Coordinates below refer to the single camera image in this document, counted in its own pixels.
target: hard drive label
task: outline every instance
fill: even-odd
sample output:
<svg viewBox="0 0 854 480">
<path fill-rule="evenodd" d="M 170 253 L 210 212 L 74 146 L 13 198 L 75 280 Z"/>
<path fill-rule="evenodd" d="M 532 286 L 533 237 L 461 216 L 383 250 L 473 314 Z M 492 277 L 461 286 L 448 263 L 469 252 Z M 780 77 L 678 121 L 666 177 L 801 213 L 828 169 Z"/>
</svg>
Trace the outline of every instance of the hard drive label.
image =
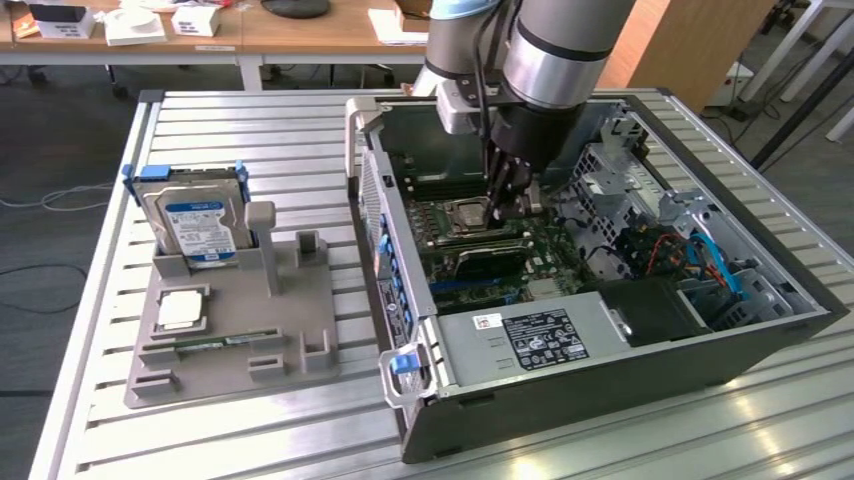
<svg viewBox="0 0 854 480">
<path fill-rule="evenodd" d="M 564 309 L 506 318 L 505 330 L 526 370 L 590 357 Z"/>
<path fill-rule="evenodd" d="M 234 256 L 231 230 L 221 223 L 226 215 L 222 202 L 173 203 L 166 206 L 166 212 L 187 257 L 215 262 Z"/>
</svg>

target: hard drive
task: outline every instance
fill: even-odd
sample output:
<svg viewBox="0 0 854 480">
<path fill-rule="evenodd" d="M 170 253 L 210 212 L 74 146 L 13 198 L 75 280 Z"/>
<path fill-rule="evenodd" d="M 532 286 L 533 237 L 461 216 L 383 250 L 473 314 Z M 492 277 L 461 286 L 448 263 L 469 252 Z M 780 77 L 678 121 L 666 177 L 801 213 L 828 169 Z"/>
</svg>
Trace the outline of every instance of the hard drive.
<svg viewBox="0 0 854 480">
<path fill-rule="evenodd" d="M 126 180 L 155 233 L 161 255 L 183 255 L 191 268 L 237 262 L 255 244 L 246 226 L 249 174 L 237 167 L 205 170 L 146 166 Z"/>
</svg>

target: metal slotted tabletop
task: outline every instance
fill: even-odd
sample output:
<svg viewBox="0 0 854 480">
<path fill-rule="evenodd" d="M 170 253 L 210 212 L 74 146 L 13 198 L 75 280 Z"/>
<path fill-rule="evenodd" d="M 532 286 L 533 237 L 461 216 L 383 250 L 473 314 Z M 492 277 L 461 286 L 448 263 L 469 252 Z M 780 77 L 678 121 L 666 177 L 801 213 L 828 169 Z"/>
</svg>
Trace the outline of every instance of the metal slotted tabletop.
<svg viewBox="0 0 854 480">
<path fill-rule="evenodd" d="M 381 91 L 167 93 L 139 105 L 123 163 L 234 164 L 278 210 L 275 237 L 330 244 L 342 375 L 142 410 L 125 382 L 154 237 L 117 180 L 31 478 L 840 478 L 854 472 L 854 317 L 722 387 L 420 465 L 399 461 L 345 189 L 345 102 Z M 684 105 L 634 93 L 843 301 L 852 258 Z M 693 179 L 653 144 L 670 184 Z"/>
</svg>

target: gray 3d-printed holder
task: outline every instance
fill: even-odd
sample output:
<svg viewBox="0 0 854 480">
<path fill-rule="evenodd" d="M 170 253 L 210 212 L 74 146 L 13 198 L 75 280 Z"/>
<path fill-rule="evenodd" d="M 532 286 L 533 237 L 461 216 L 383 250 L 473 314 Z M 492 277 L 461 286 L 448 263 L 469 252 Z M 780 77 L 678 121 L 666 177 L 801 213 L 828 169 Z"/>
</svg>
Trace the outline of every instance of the gray 3d-printed holder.
<svg viewBox="0 0 854 480">
<path fill-rule="evenodd" d="M 327 245 L 317 231 L 274 242 L 273 202 L 250 202 L 258 248 L 239 267 L 190 270 L 182 255 L 155 256 L 125 403 L 130 408 L 289 386 L 334 377 L 338 336 Z M 161 303 L 198 292 L 190 325 L 159 325 Z"/>
</svg>

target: robotic arm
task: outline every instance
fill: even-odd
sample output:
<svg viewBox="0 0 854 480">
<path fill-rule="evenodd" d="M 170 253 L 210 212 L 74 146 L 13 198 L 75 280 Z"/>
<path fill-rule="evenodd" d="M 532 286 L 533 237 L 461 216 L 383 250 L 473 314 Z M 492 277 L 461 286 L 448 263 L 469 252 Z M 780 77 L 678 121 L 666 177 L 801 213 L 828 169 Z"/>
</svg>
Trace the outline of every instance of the robotic arm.
<svg viewBox="0 0 854 480">
<path fill-rule="evenodd" d="M 480 126 L 492 225 L 542 209 L 538 176 L 561 153 L 636 0 L 510 3 L 508 15 L 505 0 L 437 0 L 425 65 L 440 80 L 440 116 L 449 133 Z M 509 50 L 498 89 L 484 97 L 477 32 L 496 18 L 512 22 L 505 28 L 498 20 L 493 33 L 509 31 Z"/>
</svg>

